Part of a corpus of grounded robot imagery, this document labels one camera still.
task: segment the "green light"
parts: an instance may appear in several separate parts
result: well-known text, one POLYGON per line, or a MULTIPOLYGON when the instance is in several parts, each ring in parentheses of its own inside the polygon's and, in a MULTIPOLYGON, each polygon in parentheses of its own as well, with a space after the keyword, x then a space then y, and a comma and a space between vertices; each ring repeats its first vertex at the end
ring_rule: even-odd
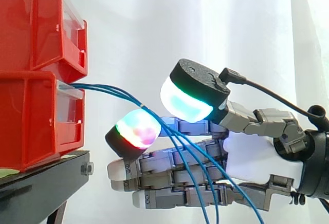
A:
POLYGON ((160 96, 163 105, 172 115, 190 123, 204 119, 213 110, 213 107, 207 103, 181 91, 170 78, 164 82, 160 96))
POLYGON ((146 149, 159 136, 161 125, 146 111, 137 109, 119 120, 116 129, 131 145, 146 149))

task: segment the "blue cable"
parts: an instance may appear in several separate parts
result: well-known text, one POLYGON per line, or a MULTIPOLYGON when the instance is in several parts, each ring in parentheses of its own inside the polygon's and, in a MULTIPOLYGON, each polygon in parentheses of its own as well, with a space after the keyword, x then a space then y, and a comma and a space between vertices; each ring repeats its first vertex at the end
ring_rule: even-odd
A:
MULTIPOLYGON (((112 89, 110 89, 110 87, 108 87, 108 86, 103 86, 103 85, 90 85, 90 84, 71 84, 71 86, 73 86, 73 87, 75 87, 75 88, 82 88, 82 89, 89 89, 89 90, 96 90, 96 91, 104 92, 104 93, 107 93, 107 94, 110 94, 110 95, 113 95, 113 96, 117 96, 117 97, 119 97, 119 98, 126 99, 126 100, 128 100, 128 101, 131 101, 131 102, 135 103, 135 104, 138 105, 138 106, 141 105, 141 102, 139 102, 135 97, 130 96, 129 93, 127 93, 127 92, 124 93, 124 92, 123 92, 125 95, 123 95, 122 93, 120 93, 120 89, 114 89, 114 90, 112 90, 112 89)), ((163 122, 163 121, 161 120, 161 118, 158 117, 157 115, 155 115, 155 118, 156 118, 158 121, 160 120, 161 122, 163 122)), ((186 160, 185 160, 183 154, 181 153, 181 151, 180 151, 180 149, 179 149, 177 143, 176 143, 175 140, 172 138, 172 135, 170 134, 170 132, 167 130, 167 127, 163 127, 163 129, 164 129, 164 131, 167 133, 167 135, 169 136, 169 138, 171 139, 172 143, 174 144, 174 146, 175 146, 175 148, 176 148, 176 150, 177 150, 179 156, 180 156, 181 159, 182 159, 182 162, 183 162, 183 164, 184 164, 184 166, 185 166, 185 168, 186 168, 188 174, 190 175, 190 177, 191 177, 191 179, 192 179, 193 184, 195 185, 195 189, 196 189, 196 192, 197 192, 198 198, 199 198, 199 200, 200 200, 200 205, 201 205, 201 208, 202 208, 202 211, 203 211, 203 214, 204 214, 204 217, 205 217, 206 223, 207 223, 207 224, 210 224, 210 221, 209 221, 209 218, 208 218, 208 215, 207 215, 207 212, 206 212, 205 203, 204 203, 204 201, 203 201, 203 198, 202 198, 202 195, 201 195, 201 192, 200 192, 200 189, 199 189, 198 183, 196 182, 196 179, 195 179, 195 177, 193 176, 193 173, 192 173, 192 171, 191 171, 191 169, 190 169, 188 163, 186 162, 186 160)), ((187 148, 187 147, 185 146, 185 144, 184 144, 180 139, 178 139, 178 140, 180 141, 180 143, 181 143, 185 148, 187 148)), ((192 152, 191 155, 192 155, 197 161, 199 161, 200 166, 203 168, 203 170, 204 170, 204 172, 205 172, 205 174, 206 174, 206 176, 207 176, 208 181, 210 180, 209 182, 211 182, 211 178, 210 178, 210 176, 209 176, 209 174, 208 174, 206 168, 203 166, 203 164, 202 164, 201 161, 199 160, 199 158, 198 158, 193 152, 192 152)), ((215 191, 213 191, 213 196, 214 196, 214 201, 215 201, 215 203, 216 203, 216 207, 218 208, 218 206, 217 206, 217 198, 216 198, 216 196, 215 196, 215 191)))
POLYGON ((181 153, 181 151, 180 151, 180 149, 179 149, 177 143, 175 142, 175 140, 173 139, 173 137, 170 135, 170 133, 169 133, 169 131, 167 130, 167 128, 166 128, 166 127, 163 127, 163 129, 164 129, 164 131, 168 134, 170 140, 171 140, 172 143, 174 144, 174 146, 175 146, 175 148, 176 148, 176 150, 177 150, 179 156, 181 157, 181 160, 183 161, 183 164, 184 164, 184 166, 185 166, 187 172, 189 173, 189 175, 190 175, 190 177, 191 177, 191 179, 192 179, 192 181, 193 181, 193 184, 194 184, 194 186, 195 186, 196 193, 197 193, 197 195, 198 195, 198 198, 199 198, 199 201, 200 201, 200 204, 201 204, 202 212, 203 212, 203 214, 204 214, 204 217, 205 217, 206 223, 207 223, 207 224, 210 224, 210 221, 209 221, 209 218, 208 218, 208 215, 207 215, 207 211, 206 211, 206 207, 205 207, 205 202, 204 202, 204 200, 203 200, 203 198, 202 198, 202 195, 201 195, 201 192, 200 192, 199 185, 198 185, 198 183, 196 182, 196 180, 195 180, 195 178, 194 178, 194 176, 193 176, 193 173, 192 173, 192 171, 191 171, 191 169, 190 169, 188 163, 186 162, 186 160, 185 160, 183 154, 181 153))
MULTIPOLYGON (((147 107, 143 107, 143 109, 144 110, 147 109, 146 111, 148 111, 149 114, 151 114, 154 118, 157 119, 157 115, 153 111, 151 111, 147 107)), ((162 121, 161 118, 160 118, 160 120, 161 121, 158 120, 158 122, 161 124, 161 126, 166 126, 168 128, 168 130, 171 131, 174 135, 178 135, 178 136, 183 137, 192 147, 194 147, 196 150, 198 150, 203 156, 208 158, 216 166, 216 168, 225 176, 225 178, 227 178, 232 183, 232 185, 241 193, 241 195, 247 200, 247 202, 250 204, 250 207, 254 210, 254 212, 255 212, 258 220, 260 221, 260 223, 264 224, 264 220, 263 220, 261 214, 259 213, 258 209, 256 208, 256 206, 254 205, 254 203, 250 200, 250 198, 247 196, 247 194, 240 188, 240 186, 238 186, 233 181, 233 179, 225 172, 225 170, 211 156, 209 156, 199 146, 197 146, 195 143, 193 143, 188 137, 186 137, 184 134, 180 133, 179 131, 170 128, 167 124, 165 124, 162 121)))
MULTIPOLYGON (((73 87, 76 87, 76 88, 84 88, 84 89, 91 89, 91 90, 101 91, 101 92, 104 92, 104 93, 107 93, 107 94, 110 94, 110 95, 113 95, 113 96, 117 96, 119 98, 123 98, 125 100, 131 101, 131 102, 135 103, 136 105, 140 106, 145 111, 147 111, 150 115, 152 115, 161 124, 161 126, 164 128, 165 132, 168 134, 168 136, 170 137, 170 139, 171 139, 171 141, 173 142, 174 145, 177 146, 177 144, 173 140, 171 134, 173 134, 178 139, 178 141, 185 148, 188 148, 188 147, 185 146, 185 144, 179 139, 179 137, 183 137, 192 147, 194 147, 196 150, 198 150, 203 156, 205 156, 206 158, 208 158, 216 166, 216 168, 232 183, 232 185, 242 194, 242 196, 250 204, 250 207, 256 213, 256 216, 259 219, 260 223, 261 224, 264 224, 264 220, 262 219, 259 211, 255 207, 255 205, 252 203, 252 201, 250 200, 250 198, 245 194, 245 192, 232 180, 232 178, 225 172, 225 170, 211 156, 209 156, 206 152, 204 152, 199 146, 197 146, 196 144, 194 144, 193 142, 191 142, 184 134, 182 134, 182 133, 180 133, 180 132, 178 132, 178 131, 170 128, 169 126, 167 126, 167 124, 165 124, 159 116, 157 116, 153 111, 151 111, 147 107, 142 106, 141 102, 138 101, 135 97, 133 97, 132 95, 130 95, 128 92, 126 92, 126 91, 124 91, 124 90, 122 90, 120 88, 114 87, 114 86, 108 86, 108 85, 90 85, 90 84, 72 84, 72 86, 73 87)), ((185 160, 184 157, 183 157, 183 155, 181 154, 181 152, 179 150, 177 150, 177 151, 178 151, 179 155, 182 157, 182 160, 185 160)))

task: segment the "black metal shelf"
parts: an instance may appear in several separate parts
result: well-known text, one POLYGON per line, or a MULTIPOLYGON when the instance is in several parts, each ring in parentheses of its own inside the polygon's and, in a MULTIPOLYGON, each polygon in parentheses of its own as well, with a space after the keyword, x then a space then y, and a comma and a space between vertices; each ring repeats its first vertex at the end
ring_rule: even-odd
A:
POLYGON ((52 164, 0 179, 0 224, 37 224, 48 216, 49 223, 57 223, 54 215, 88 182, 88 164, 89 151, 74 151, 52 164))

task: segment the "black sensor housing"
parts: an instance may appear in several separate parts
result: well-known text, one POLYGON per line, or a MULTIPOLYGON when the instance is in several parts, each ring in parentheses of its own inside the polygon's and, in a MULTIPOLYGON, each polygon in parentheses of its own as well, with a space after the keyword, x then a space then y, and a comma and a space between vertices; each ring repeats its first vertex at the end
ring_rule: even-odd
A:
POLYGON ((181 59, 170 79, 181 91, 217 109, 226 101, 230 90, 218 77, 219 74, 197 62, 181 59))

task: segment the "cable connector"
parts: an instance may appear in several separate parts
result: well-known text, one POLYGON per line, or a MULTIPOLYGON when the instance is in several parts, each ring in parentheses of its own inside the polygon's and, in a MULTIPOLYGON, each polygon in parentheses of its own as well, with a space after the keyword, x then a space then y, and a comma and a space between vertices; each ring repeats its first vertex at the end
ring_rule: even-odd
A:
POLYGON ((219 75, 219 78, 225 84, 228 83, 245 84, 247 81, 247 78, 245 76, 242 76, 238 72, 233 71, 229 68, 224 68, 221 74, 219 75))

